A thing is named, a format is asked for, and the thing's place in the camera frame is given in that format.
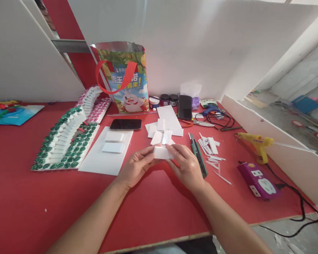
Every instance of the blue glue gun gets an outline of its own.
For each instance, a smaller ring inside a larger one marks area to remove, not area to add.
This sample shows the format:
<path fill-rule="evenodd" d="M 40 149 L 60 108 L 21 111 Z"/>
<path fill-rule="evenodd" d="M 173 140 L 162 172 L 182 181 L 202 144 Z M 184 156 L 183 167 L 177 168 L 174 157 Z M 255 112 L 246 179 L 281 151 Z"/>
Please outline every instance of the blue glue gun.
<path fill-rule="evenodd" d="M 211 112 L 211 111 L 219 112 L 219 113 L 221 113 L 221 114 L 224 114 L 224 113 L 225 113 L 224 110 L 222 110 L 222 109 L 220 109 L 220 108 L 218 108 L 218 107 L 216 107 L 216 106 L 214 106 L 214 105 L 209 104 L 209 105 L 207 105 L 206 110 L 204 110 L 204 111 L 202 112 L 202 115 L 203 115 L 203 116 L 207 116 L 207 114 L 208 114 L 209 112 Z"/>

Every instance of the black smartphone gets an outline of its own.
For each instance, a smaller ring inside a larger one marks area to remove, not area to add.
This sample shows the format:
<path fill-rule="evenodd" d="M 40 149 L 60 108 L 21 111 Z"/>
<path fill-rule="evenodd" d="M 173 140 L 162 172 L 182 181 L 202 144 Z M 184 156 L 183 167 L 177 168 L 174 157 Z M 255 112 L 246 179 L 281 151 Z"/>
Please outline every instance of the black smartphone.
<path fill-rule="evenodd" d="M 114 119 L 110 129 L 114 130 L 133 130 L 141 129 L 140 119 Z"/>
<path fill-rule="evenodd" d="M 192 97 L 180 95 L 178 99 L 178 118 L 191 120 L 192 119 Z"/>

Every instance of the phone screen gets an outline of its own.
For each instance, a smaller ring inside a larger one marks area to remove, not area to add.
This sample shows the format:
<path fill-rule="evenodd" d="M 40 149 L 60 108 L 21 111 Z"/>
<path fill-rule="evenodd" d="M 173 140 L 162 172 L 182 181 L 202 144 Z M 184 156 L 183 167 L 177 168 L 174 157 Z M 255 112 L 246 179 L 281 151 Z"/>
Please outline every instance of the phone screen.
<path fill-rule="evenodd" d="M 114 119 L 110 129 L 141 129 L 140 119 Z"/>

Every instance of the power cord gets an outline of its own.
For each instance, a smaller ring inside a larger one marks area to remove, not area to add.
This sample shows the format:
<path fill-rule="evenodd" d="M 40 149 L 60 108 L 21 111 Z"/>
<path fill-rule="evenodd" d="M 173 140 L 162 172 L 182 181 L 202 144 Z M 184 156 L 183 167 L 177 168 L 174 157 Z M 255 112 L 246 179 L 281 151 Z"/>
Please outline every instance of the power cord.
<path fill-rule="evenodd" d="M 219 120 L 219 121 L 220 121 L 220 120 L 221 120 L 221 121 L 225 121 L 225 118 L 228 119 L 228 122 L 227 122 L 225 125 L 222 125 L 222 124 L 220 124 L 220 123 L 217 123 L 217 122 L 212 121 L 212 119 L 216 119 L 216 120 Z M 213 115 L 213 114 L 208 113 L 207 116 L 206 116 L 206 119 L 204 120 L 204 122 L 205 122 L 206 120 L 209 121 L 211 124 L 213 124 L 214 127 L 215 127 L 217 130 L 232 128 L 233 125 L 234 125 L 234 123 L 235 123 L 234 118 L 230 117 L 230 116 L 227 115 L 227 114 L 223 114 L 223 113 L 221 113 L 221 115 Z"/>
<path fill-rule="evenodd" d="M 282 180 L 280 177 L 278 177 L 278 176 L 275 174 L 275 172 L 272 170 L 272 168 L 270 167 L 269 164 L 266 163 L 265 165 L 266 165 L 266 167 L 271 171 L 271 173 L 272 173 L 276 178 L 278 178 L 281 182 L 283 182 L 283 184 L 282 184 L 282 183 L 281 183 L 281 184 L 277 184 L 277 185 L 276 185 L 277 188 L 289 187 L 289 188 L 290 188 L 291 190 L 293 190 L 296 194 L 298 194 L 298 196 L 299 196 L 299 198 L 300 198 L 300 208 L 301 208 L 302 218 L 301 218 L 301 219 L 291 219 L 292 221 L 300 222 L 300 221 L 304 221 L 305 219 L 307 219 L 307 218 L 305 217 L 304 202 L 307 203 L 307 204 L 318 214 L 317 209 L 314 208 L 314 207 L 301 195 L 301 193 L 299 192 L 299 190 L 297 190 L 296 188 L 294 188 L 293 186 L 289 185 L 289 184 L 286 183 L 284 180 Z M 293 235 L 289 235 L 289 236 L 280 234 L 280 233 L 278 233 L 278 232 L 276 232 L 276 231 L 274 231 L 274 230 L 272 230 L 272 229 L 269 229 L 269 228 L 267 228 L 267 227 L 265 227 L 265 226 L 261 226 L 261 227 L 262 227 L 262 228 L 265 228 L 265 229 L 267 229 L 267 230 L 270 230 L 270 231 L 276 233 L 277 235 L 280 235 L 280 236 L 283 236 L 283 237 L 287 237 L 287 238 L 291 238 L 291 237 L 294 237 L 294 236 L 298 235 L 299 232 L 300 232 L 304 227 L 306 227 L 306 226 L 308 226 L 308 225 L 310 225 L 310 224 L 317 223 L 317 222 L 318 222 L 318 219 L 313 220 L 313 221 L 308 222 L 308 223 L 305 223 L 304 225 L 302 225 L 302 226 L 297 230 L 296 233 L 294 233 Z"/>

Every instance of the scissors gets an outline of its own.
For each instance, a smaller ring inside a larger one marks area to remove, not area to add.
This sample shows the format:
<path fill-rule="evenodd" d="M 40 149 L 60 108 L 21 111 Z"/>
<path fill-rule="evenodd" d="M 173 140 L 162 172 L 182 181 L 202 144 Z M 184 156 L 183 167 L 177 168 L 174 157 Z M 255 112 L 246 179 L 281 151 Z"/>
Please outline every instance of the scissors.
<path fill-rule="evenodd" d="M 213 124 L 211 123 L 208 123 L 208 122 L 202 122 L 202 121 L 197 121 L 197 120 L 194 120 L 194 121 L 185 121 L 185 120 L 181 120 L 178 118 L 178 120 L 180 122 L 183 122 L 183 123 L 186 123 L 187 125 L 184 125 L 182 126 L 182 128 L 187 128 L 187 127 L 192 127 L 193 125 L 201 125 L 201 126 L 205 126 L 205 127 L 214 127 Z"/>

